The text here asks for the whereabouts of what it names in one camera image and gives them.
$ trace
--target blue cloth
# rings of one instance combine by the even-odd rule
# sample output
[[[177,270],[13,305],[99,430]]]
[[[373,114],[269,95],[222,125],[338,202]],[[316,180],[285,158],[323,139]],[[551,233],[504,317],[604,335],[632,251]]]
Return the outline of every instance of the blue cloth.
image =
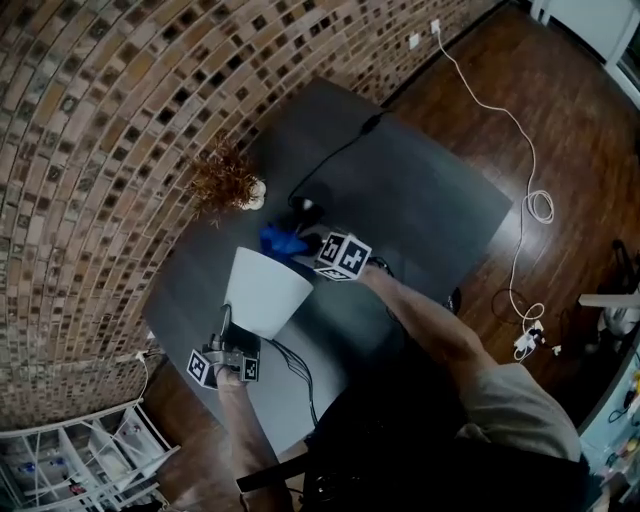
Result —
[[[265,256],[276,260],[288,260],[309,249],[294,232],[282,231],[272,224],[260,230],[260,247]]]

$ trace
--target power cord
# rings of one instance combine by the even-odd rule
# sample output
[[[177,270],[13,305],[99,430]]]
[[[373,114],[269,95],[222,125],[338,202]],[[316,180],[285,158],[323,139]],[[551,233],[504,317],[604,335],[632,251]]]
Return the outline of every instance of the power cord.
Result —
[[[291,370],[307,383],[307,387],[309,388],[309,410],[311,412],[311,420],[313,421],[313,426],[317,427],[318,417],[316,416],[316,408],[313,403],[313,378],[311,377],[311,371],[309,370],[307,363],[305,363],[298,354],[296,354],[293,350],[285,347],[282,343],[276,340],[268,340],[266,338],[262,339],[264,339],[267,343],[272,345],[273,348],[280,352],[280,355],[282,355],[282,357],[284,358],[289,370]]]
[[[633,355],[636,362],[636,368],[640,370],[640,354],[638,354],[637,350],[633,350]],[[629,407],[631,407],[631,402],[633,402],[634,398],[635,398],[635,392],[631,390],[627,391],[627,395],[625,396],[624,403],[622,404],[624,406],[623,409],[615,409],[614,411],[612,411],[611,414],[609,414],[609,418],[607,418],[607,421],[609,423],[615,423],[620,418],[622,418],[625,414],[627,414],[627,411],[629,410]],[[640,422],[635,421],[633,418],[631,418],[631,426],[638,427],[640,426]]]
[[[511,301],[511,306],[513,307],[513,310],[517,313],[517,315],[522,319],[522,324],[521,324],[522,325],[522,332],[523,332],[523,334],[526,334],[526,332],[527,332],[527,327],[526,327],[527,321],[534,322],[535,320],[538,320],[538,319],[542,318],[542,316],[544,315],[544,304],[542,302],[536,302],[535,304],[530,306],[529,309],[527,309],[526,312],[523,314],[523,313],[520,312],[520,310],[516,306],[515,301],[513,300],[513,281],[514,281],[515,273],[516,273],[516,264],[517,264],[517,261],[518,261],[518,256],[520,255],[520,250],[522,249],[522,242],[523,242],[523,239],[524,239],[524,209],[525,209],[525,206],[526,206],[526,209],[529,212],[529,215],[531,215],[531,217],[533,217],[540,224],[551,224],[553,222],[554,215],[555,215],[555,209],[554,209],[554,206],[553,206],[553,199],[551,198],[551,195],[546,190],[542,190],[542,189],[533,190],[533,191],[531,190],[531,183],[532,183],[533,177],[535,176],[535,173],[536,173],[536,148],[533,145],[533,142],[532,142],[531,138],[526,134],[526,132],[522,128],[522,125],[520,124],[520,122],[506,108],[492,107],[492,106],[486,105],[486,104],[482,103],[480,100],[478,100],[476,95],[471,90],[471,87],[469,87],[469,83],[467,82],[467,79],[462,74],[462,71],[460,70],[460,66],[458,65],[456,60],[451,55],[449,55],[447,53],[447,51],[444,49],[444,47],[442,46],[442,39],[440,37],[440,28],[439,27],[434,27],[433,31],[436,33],[436,35],[438,37],[438,45],[440,46],[440,50],[442,51],[444,56],[454,64],[454,66],[456,67],[456,70],[458,71],[458,75],[460,75],[460,78],[462,79],[462,82],[464,83],[465,87],[469,91],[469,94],[471,94],[471,97],[474,99],[474,101],[478,105],[480,105],[481,107],[486,108],[487,110],[493,110],[495,112],[503,112],[503,113],[507,114],[513,120],[513,122],[516,124],[516,126],[518,127],[518,130],[520,130],[520,133],[526,139],[526,141],[529,143],[529,146],[531,147],[531,155],[533,157],[533,165],[532,165],[532,168],[531,168],[531,174],[529,175],[529,179],[527,180],[527,192],[526,192],[525,196],[522,198],[522,203],[520,204],[520,239],[518,241],[518,246],[516,248],[516,253],[515,253],[514,257],[513,257],[513,264],[511,265],[511,278],[509,279],[509,287],[508,287],[508,289],[509,289],[509,299]],[[536,206],[536,199],[538,197],[542,198],[544,200],[544,202],[547,204],[547,207],[549,209],[549,212],[547,214],[542,214],[542,213],[540,213],[538,211],[538,208]],[[540,309],[540,312],[537,315],[533,315],[531,313],[531,311],[535,310],[536,308]]]
[[[526,347],[524,350],[520,350],[516,348],[513,351],[513,358],[516,360],[516,362],[522,363],[522,361],[524,361],[527,357],[533,354],[534,350],[535,349],[531,347]]]
[[[293,207],[293,205],[291,204],[291,200],[293,199],[293,196],[295,195],[295,193],[300,189],[300,187],[302,187],[302,185],[304,185],[309,178],[311,178],[311,176],[313,176],[316,172],[318,172],[320,170],[320,168],[322,168],[322,166],[324,164],[326,164],[329,160],[331,160],[334,156],[336,156],[338,153],[341,153],[342,151],[344,151],[345,149],[347,149],[348,147],[353,146],[356,142],[358,142],[362,137],[365,137],[366,135],[369,135],[375,128],[376,126],[378,126],[378,124],[380,124],[380,119],[382,119],[382,116],[384,116],[385,114],[388,114],[389,111],[384,110],[382,112],[380,112],[379,114],[373,115],[371,116],[369,119],[367,119],[362,126],[360,127],[360,131],[358,132],[358,135],[356,135],[353,139],[351,139],[349,142],[347,142],[346,144],[343,144],[342,146],[340,146],[338,149],[336,149],[335,151],[332,151],[331,153],[329,153],[326,157],[324,157],[320,163],[318,165],[316,165],[313,169],[311,169],[299,182],[298,184],[293,187],[293,189],[291,190],[291,192],[289,192],[289,197],[287,198],[287,203],[289,204],[289,206]]]
[[[522,322],[518,321],[518,322],[514,322],[513,320],[509,320],[508,318],[505,318],[503,316],[500,316],[497,311],[496,311],[496,299],[498,298],[498,296],[501,293],[513,293],[516,295],[516,297],[520,300],[520,302],[522,302],[525,307],[528,307],[527,305],[530,304],[530,302],[527,300],[527,298],[522,295],[518,290],[513,289],[513,288],[500,288],[496,293],[493,294],[493,297],[491,297],[491,312],[493,313],[493,316],[495,316],[498,320],[500,320],[500,322],[502,322],[503,324],[509,324],[509,325],[522,325]]]
[[[147,363],[144,360],[144,353],[143,352],[138,352],[136,354],[136,359],[138,361],[140,361],[144,367],[144,373],[145,373],[145,379],[144,379],[144,386],[142,387],[142,391],[140,392],[140,394],[138,395],[138,398],[136,398],[135,400],[135,404],[132,407],[135,407],[136,405],[138,405],[140,403],[140,401],[142,400],[142,396],[144,395],[144,392],[147,390],[147,385],[149,384],[149,369],[147,368]],[[118,427],[118,429],[113,433],[113,435],[111,436],[111,438],[113,439],[114,437],[116,437],[119,433],[120,430],[122,430],[122,428],[127,424],[126,421],[122,422],[122,425],[120,425]],[[110,446],[111,443],[106,443],[102,448],[100,448],[94,455],[93,457],[91,457],[87,462],[84,463],[85,466],[88,466],[89,463],[93,462],[96,457],[98,455],[100,455],[100,453],[102,452],[102,450],[104,450],[105,448],[107,448],[108,446]],[[74,473],[73,475],[71,475],[70,477],[68,477],[66,480],[63,480],[62,482],[60,482],[60,484],[57,485],[64,485],[68,482],[71,482],[72,480],[74,480],[76,477],[78,476],[82,476],[80,471],[77,471],[76,473]],[[26,503],[24,503],[24,505],[28,505],[30,503],[33,503],[37,500],[39,500],[40,498],[42,498],[43,496],[49,494],[53,489],[50,489],[48,491],[43,492],[42,494],[39,494],[38,496],[36,496],[35,498],[27,501]]]

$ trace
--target person's hand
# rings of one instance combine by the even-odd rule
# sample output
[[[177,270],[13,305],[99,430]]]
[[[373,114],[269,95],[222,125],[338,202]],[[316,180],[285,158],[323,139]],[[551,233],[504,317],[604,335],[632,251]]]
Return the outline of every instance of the person's hand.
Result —
[[[362,269],[358,282],[371,287],[371,284],[382,274],[386,274],[378,265],[368,263]]]
[[[213,367],[219,391],[237,391],[246,387],[247,383],[240,380],[240,375],[231,371],[227,365],[217,364]]]

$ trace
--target black strap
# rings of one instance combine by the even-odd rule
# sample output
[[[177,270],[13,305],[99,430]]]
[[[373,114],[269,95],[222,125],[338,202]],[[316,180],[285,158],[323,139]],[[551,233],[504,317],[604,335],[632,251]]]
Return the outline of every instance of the black strap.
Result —
[[[309,454],[303,453],[287,462],[278,464],[253,475],[245,476],[236,480],[241,492],[250,492],[268,487],[275,483],[284,482],[288,478],[300,475],[307,470]]]

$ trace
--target dried plant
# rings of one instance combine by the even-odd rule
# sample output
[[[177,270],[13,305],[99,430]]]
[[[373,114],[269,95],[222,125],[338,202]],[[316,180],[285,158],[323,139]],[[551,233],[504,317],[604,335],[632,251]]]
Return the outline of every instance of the dried plant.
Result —
[[[208,158],[191,161],[193,179],[189,190],[197,200],[196,218],[212,215],[212,223],[218,225],[222,214],[255,199],[252,190],[258,178],[251,172],[249,159],[228,139],[216,137],[213,145]]]

